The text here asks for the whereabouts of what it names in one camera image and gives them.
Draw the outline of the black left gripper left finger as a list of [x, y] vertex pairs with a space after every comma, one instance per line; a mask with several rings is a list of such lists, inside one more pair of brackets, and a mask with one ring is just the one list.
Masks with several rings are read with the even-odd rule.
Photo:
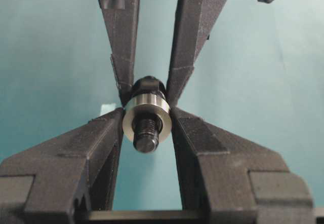
[[123, 139], [114, 111], [1, 163], [1, 223], [74, 223], [82, 210], [110, 210]]

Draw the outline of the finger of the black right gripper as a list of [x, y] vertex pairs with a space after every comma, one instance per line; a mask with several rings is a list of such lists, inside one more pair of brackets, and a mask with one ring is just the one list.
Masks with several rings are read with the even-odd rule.
[[98, 0], [110, 46], [111, 63], [123, 106], [131, 97], [140, 0]]
[[194, 63], [227, 0], [178, 0], [174, 27], [167, 102], [177, 105]]

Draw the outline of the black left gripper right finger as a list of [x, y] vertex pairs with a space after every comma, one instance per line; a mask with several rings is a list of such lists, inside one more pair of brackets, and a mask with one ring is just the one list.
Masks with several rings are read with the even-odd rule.
[[209, 223], [315, 223], [307, 184], [279, 153], [178, 108], [171, 118], [184, 209]]

